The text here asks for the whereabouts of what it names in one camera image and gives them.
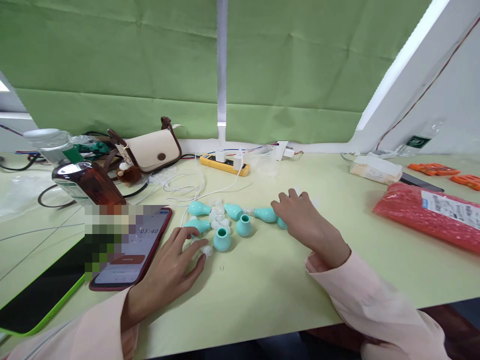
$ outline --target green curtain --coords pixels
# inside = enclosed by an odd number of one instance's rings
[[[40,128],[217,136],[215,0],[0,0],[0,69]]]
[[[430,0],[230,0],[229,141],[345,143]]]

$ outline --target plush toy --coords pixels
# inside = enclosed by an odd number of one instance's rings
[[[140,181],[142,178],[142,171],[138,166],[129,165],[126,162],[122,162],[118,166],[116,175],[118,176],[118,180],[131,187]]]

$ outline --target timer display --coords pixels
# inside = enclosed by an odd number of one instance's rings
[[[158,234],[159,233],[159,229],[145,229],[145,228],[142,228],[142,229],[139,229],[136,233],[137,234]]]

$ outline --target pink shirt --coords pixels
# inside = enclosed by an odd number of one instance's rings
[[[361,347],[362,359],[449,359],[442,328],[427,314],[417,311],[356,253],[352,252],[342,266],[331,270],[312,253],[305,266],[330,295],[345,323],[369,339]],[[36,360],[133,359],[138,325],[120,333],[120,316],[128,291],[99,303],[60,330],[57,327],[24,341],[3,360],[22,360],[32,351],[30,359]]]

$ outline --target brown glass bottle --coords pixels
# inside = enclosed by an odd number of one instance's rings
[[[51,178],[80,205],[127,203],[103,167],[85,160],[75,148],[63,153],[71,163],[55,168]]]

